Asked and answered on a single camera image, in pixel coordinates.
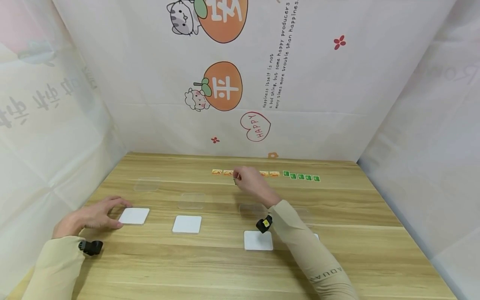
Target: white tent wall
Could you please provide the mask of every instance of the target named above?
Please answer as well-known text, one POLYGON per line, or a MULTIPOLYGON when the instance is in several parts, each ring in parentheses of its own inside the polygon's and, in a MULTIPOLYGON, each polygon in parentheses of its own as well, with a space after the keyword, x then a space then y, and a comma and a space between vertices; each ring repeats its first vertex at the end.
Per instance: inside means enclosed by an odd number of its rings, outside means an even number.
POLYGON ((480 296, 480 1, 458 0, 359 164, 460 300, 480 296))
POLYGON ((0 299, 126 153, 50 0, 0 0, 0 299))
POLYGON ((357 161, 455 1, 54 2, 128 150, 357 161))

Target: long-sleeve shirt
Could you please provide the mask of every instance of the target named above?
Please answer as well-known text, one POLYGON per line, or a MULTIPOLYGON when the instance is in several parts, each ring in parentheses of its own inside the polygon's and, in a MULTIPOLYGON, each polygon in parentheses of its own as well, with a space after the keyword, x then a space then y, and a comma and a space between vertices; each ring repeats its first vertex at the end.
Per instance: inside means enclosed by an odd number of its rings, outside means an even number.
MULTIPOLYGON (((269 213, 275 232, 322 300, 358 300, 343 268, 287 201, 272 206, 269 213)), ((71 300, 85 260, 78 249, 82 240, 71 236, 49 240, 40 253, 22 300, 71 300)))
POLYGON ((330 251, 282 200, 268 210, 273 228, 322 300, 358 300, 347 274, 330 251))
POLYGON ((83 240, 70 236, 46 242, 22 300, 71 300, 85 260, 78 249, 83 240))

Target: white square card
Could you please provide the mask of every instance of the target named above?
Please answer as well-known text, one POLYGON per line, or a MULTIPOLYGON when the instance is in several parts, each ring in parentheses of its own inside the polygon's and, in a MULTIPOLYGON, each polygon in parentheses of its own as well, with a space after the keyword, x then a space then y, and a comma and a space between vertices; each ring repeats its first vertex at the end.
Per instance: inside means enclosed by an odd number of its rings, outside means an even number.
POLYGON ((149 212, 150 208, 127 207, 121 214, 119 222, 123 224, 143 224, 149 212))
POLYGON ((245 231, 243 233, 243 246, 245 250, 273 250, 272 234, 267 231, 245 231))
POLYGON ((199 233, 201 224, 201 216, 177 216, 173 223, 172 232, 199 233))

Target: orange circle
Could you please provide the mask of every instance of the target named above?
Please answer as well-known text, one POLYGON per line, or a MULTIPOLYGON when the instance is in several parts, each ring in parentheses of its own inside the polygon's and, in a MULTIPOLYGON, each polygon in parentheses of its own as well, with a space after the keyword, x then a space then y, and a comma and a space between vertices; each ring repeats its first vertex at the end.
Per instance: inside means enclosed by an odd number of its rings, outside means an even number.
POLYGON ((248 0, 238 0, 238 4, 241 12, 241 21, 239 20, 238 8, 233 5, 232 0, 227 0, 227 12, 224 12, 220 7, 223 5, 223 0, 216 0, 216 13, 213 14, 212 6, 207 5, 207 17, 205 19, 199 18, 200 24, 204 31, 211 37, 214 41, 225 44, 236 39, 243 27, 245 26, 245 20, 247 19, 247 10, 248 10, 248 0))
POLYGON ((212 95, 206 98, 213 107, 228 111, 238 105, 243 86, 240 72, 234 64, 228 61, 214 63, 207 69, 204 78, 208 78, 208 86, 212 89, 212 95))

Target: cartoon cat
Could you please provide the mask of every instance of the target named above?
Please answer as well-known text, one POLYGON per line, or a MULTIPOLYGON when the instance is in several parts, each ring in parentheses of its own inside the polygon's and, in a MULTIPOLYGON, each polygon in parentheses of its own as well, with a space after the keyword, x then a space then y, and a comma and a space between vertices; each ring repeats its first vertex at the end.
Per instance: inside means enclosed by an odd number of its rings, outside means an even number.
POLYGON ((193 0, 178 0, 167 5, 172 20, 172 31, 177 35, 198 34, 200 21, 193 7, 193 0))
POLYGON ((188 92, 185 93, 185 103, 190 106, 191 109, 195 109, 196 111, 210 108, 210 103, 208 103, 207 98, 205 97, 205 92, 197 91, 192 88, 189 88, 188 92))

